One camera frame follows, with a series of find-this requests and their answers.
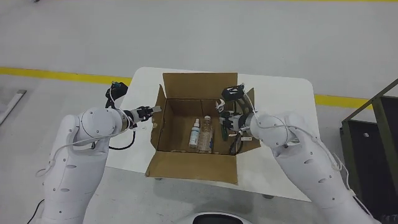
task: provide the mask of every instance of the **gray floor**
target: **gray floor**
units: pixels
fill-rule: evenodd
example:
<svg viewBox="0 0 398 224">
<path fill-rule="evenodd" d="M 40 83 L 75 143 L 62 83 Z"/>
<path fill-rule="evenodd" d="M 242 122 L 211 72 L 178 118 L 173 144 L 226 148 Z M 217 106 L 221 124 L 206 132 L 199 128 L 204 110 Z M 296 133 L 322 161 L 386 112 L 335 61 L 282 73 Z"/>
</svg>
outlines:
<svg viewBox="0 0 398 224">
<path fill-rule="evenodd" d="M 26 89 L 0 126 L 0 223 L 26 222 L 43 198 L 42 178 L 58 125 L 66 114 L 103 106 L 107 85 L 0 75 L 0 101 Z M 317 106 L 321 138 L 341 155 L 340 121 L 352 109 Z M 173 223 L 190 213 L 227 211 L 254 223 L 324 223 L 311 203 L 106 168 L 85 223 Z"/>
</svg>

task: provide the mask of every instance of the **black metal frame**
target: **black metal frame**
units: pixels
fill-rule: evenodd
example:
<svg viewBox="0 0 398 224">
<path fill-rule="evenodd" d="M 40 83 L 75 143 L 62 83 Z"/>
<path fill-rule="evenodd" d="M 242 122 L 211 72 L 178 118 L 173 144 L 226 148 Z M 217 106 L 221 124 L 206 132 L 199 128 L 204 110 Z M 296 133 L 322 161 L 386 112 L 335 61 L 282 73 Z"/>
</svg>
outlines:
<svg viewBox="0 0 398 224">
<path fill-rule="evenodd" d="M 357 193 L 357 196 L 362 199 L 361 192 L 361 183 L 358 177 L 358 171 L 354 160 L 354 149 L 353 142 L 351 140 L 351 133 L 349 131 L 349 121 L 362 110 L 365 110 L 368 106 L 373 106 L 373 111 L 376 117 L 377 126 L 380 131 L 382 144 L 384 146 L 384 150 L 386 153 L 386 159 L 389 165 L 389 171 L 391 173 L 394 187 L 396 193 L 398 194 L 398 152 L 395 148 L 393 136 L 390 130 L 390 127 L 387 122 L 386 114 L 384 112 L 384 108 L 381 102 L 381 97 L 384 96 L 388 91 L 393 89 L 396 85 L 398 85 L 398 79 L 393 81 L 390 85 L 388 85 L 385 89 L 381 90 L 376 96 L 367 101 L 364 105 L 350 114 L 346 119 L 344 119 L 341 124 L 341 145 L 343 147 L 344 159 L 347 169 L 350 172 L 350 185 L 352 189 Z"/>
</svg>

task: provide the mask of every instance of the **concrete floor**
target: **concrete floor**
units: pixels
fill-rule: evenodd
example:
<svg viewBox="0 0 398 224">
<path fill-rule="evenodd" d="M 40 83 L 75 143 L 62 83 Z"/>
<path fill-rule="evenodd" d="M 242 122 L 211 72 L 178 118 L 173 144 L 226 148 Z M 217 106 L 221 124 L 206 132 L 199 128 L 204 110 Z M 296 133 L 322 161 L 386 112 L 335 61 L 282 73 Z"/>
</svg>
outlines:
<svg viewBox="0 0 398 224">
<path fill-rule="evenodd" d="M 139 67 L 306 78 L 318 94 L 370 98 L 396 79 L 398 4 L 224 0 L 0 0 L 0 66 L 132 77 Z M 0 223 L 25 223 L 66 114 L 103 106 L 107 85 L 0 75 Z M 340 157 L 341 120 L 317 106 Z M 360 116 L 372 119 L 372 111 Z M 85 223 L 173 223 L 219 210 L 254 223 L 324 223 L 311 203 L 106 168 Z"/>
</svg>

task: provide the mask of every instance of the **black cable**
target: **black cable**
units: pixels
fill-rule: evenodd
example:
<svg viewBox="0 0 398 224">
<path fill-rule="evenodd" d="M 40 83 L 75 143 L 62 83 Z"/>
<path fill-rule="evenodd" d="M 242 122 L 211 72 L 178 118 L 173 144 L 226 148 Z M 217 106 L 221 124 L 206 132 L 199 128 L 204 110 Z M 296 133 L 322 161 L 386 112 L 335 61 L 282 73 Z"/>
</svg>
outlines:
<svg viewBox="0 0 398 224">
<path fill-rule="evenodd" d="M 30 220 L 27 222 L 27 224 L 29 224 L 29 223 L 33 220 L 33 218 L 35 217 L 35 215 L 36 215 L 36 213 L 37 213 L 37 210 L 39 209 L 39 206 L 40 206 L 40 204 L 41 204 L 42 202 L 44 202 L 44 199 L 41 200 L 41 201 L 37 204 L 36 210 L 35 210 L 35 212 L 33 213 L 32 218 L 30 218 Z"/>
<path fill-rule="evenodd" d="M 131 146 L 132 146 L 132 144 L 134 144 L 134 140 L 136 140 L 136 131 L 133 131 L 132 132 L 132 141 L 131 141 L 131 143 L 128 145 L 128 146 L 126 146 L 126 147 L 122 147 L 122 148 L 115 148 L 115 147 L 109 147 L 111 150 L 117 150 L 117 151 L 122 151 L 122 150 L 125 150 L 125 149 L 128 149 L 128 148 L 130 148 Z"/>
<path fill-rule="evenodd" d="M 239 138 L 241 137 L 240 133 L 237 133 L 235 136 L 235 140 L 232 142 L 231 146 L 229 147 L 229 154 L 230 155 L 236 155 L 242 151 L 243 148 L 243 141 L 241 139 L 241 143 L 239 145 L 239 149 L 236 150 L 236 143 L 239 141 Z"/>
</svg>

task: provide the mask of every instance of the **white cable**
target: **white cable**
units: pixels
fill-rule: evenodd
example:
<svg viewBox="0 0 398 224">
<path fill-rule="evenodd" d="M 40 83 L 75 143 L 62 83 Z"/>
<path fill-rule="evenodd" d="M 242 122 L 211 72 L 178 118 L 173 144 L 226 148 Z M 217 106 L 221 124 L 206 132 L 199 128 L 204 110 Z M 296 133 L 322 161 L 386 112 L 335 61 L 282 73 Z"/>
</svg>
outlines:
<svg viewBox="0 0 398 224">
<path fill-rule="evenodd" d="M 370 215 L 371 217 L 373 217 L 372 214 L 371 214 L 371 212 L 365 207 L 365 205 L 364 205 L 364 204 L 359 200 L 359 198 L 356 196 L 354 190 L 352 190 L 351 187 L 349 186 L 349 183 L 348 183 L 349 172 L 348 172 L 347 167 L 343 164 L 343 162 L 342 162 L 342 161 L 340 160 L 340 158 L 336 155 L 336 153 L 333 153 L 333 155 L 337 158 L 338 162 L 340 163 L 340 168 L 341 168 L 341 169 L 344 168 L 344 170 L 345 170 L 346 173 L 347 173 L 347 176 L 346 176 L 346 187 L 347 187 L 348 191 L 351 192 L 351 194 L 353 195 L 353 197 L 355 198 L 355 200 L 360 204 L 360 206 L 362 206 L 363 209 L 365 209 L 366 213 L 367 213 L 368 215 Z"/>
<path fill-rule="evenodd" d="M 337 162 L 334 161 L 333 155 L 332 155 L 332 154 L 330 153 L 330 151 L 325 147 L 325 145 L 324 145 L 322 142 L 320 142 L 317 138 L 315 138 L 315 137 L 314 137 L 311 133 L 309 133 L 308 131 L 306 131 L 306 130 L 304 130 L 304 129 L 298 127 L 298 126 L 288 126 L 288 125 L 285 125 L 285 124 L 284 124 L 284 125 L 278 125 L 278 126 L 266 126 L 266 127 L 260 126 L 259 117 L 258 117 L 257 114 L 256 114 L 256 110 L 254 109 L 254 105 L 253 105 L 253 103 L 251 102 L 249 95 L 247 95 L 246 92 L 245 92 L 244 90 L 243 90 L 243 93 L 244 93 L 244 94 L 248 97 L 248 99 L 249 99 L 249 102 L 250 102 L 252 111 L 253 111 L 253 113 L 254 113 L 254 116 L 256 117 L 256 124 L 257 124 L 257 126 L 258 126 L 259 128 L 261 128 L 261 129 L 270 129 L 270 128 L 285 127 L 285 128 L 295 128 L 295 129 L 299 129 L 300 131 L 302 131 L 302 132 L 304 132 L 305 134 L 307 134 L 308 136 L 310 136 L 311 140 L 312 140 L 315 144 L 318 144 L 318 145 L 323 149 L 323 151 L 326 153 L 326 155 L 328 156 L 328 158 L 329 158 L 329 160 L 330 160 L 330 162 L 331 162 L 331 167 L 332 167 L 334 170 L 338 170 L 338 171 L 341 170 L 341 168 L 338 166 Z"/>
<path fill-rule="evenodd" d="M 112 97 L 111 91 L 109 91 L 109 95 L 110 95 L 110 97 L 111 97 L 111 100 L 112 100 L 113 103 L 115 104 L 115 102 L 114 102 L 114 100 L 113 100 L 113 97 Z M 104 138 L 115 137 L 115 136 L 117 136 L 117 135 L 119 135 L 119 134 L 122 134 L 122 133 L 124 133 L 125 131 L 127 131 L 127 130 L 129 129 L 130 123 L 131 123 L 130 118 L 127 116 L 127 114 L 126 114 L 124 111 L 120 110 L 119 108 L 117 108 L 117 110 L 119 110 L 119 111 L 127 118 L 127 121 L 128 121 L 128 122 L 127 122 L 127 128 L 126 128 L 124 131 L 122 131 L 121 133 L 110 134 L 110 135 L 107 135 L 107 136 L 99 136 L 99 137 L 95 137 L 95 138 L 89 138 L 89 139 L 81 140 L 81 141 L 78 141 L 78 142 L 74 142 L 74 143 L 71 143 L 71 144 L 66 144 L 66 145 L 64 145 L 64 146 L 59 147 L 59 148 L 54 152 L 54 154 L 52 155 L 52 158 L 50 159 L 49 165 L 47 166 L 47 168 L 38 170 L 38 171 L 35 173 L 35 176 L 36 176 L 36 177 L 42 177 L 43 175 L 47 174 L 47 173 L 50 171 L 50 169 L 55 165 L 55 156 L 57 155 L 58 151 L 61 150 L 61 149 L 63 149 L 63 148 L 65 148 L 65 147 L 67 147 L 67 146 L 73 146 L 73 145 L 75 145 L 75 144 L 80 144 L 80 143 L 87 142 L 87 141 L 91 141 L 91 140 L 100 140 L 100 139 L 104 139 Z"/>
</svg>

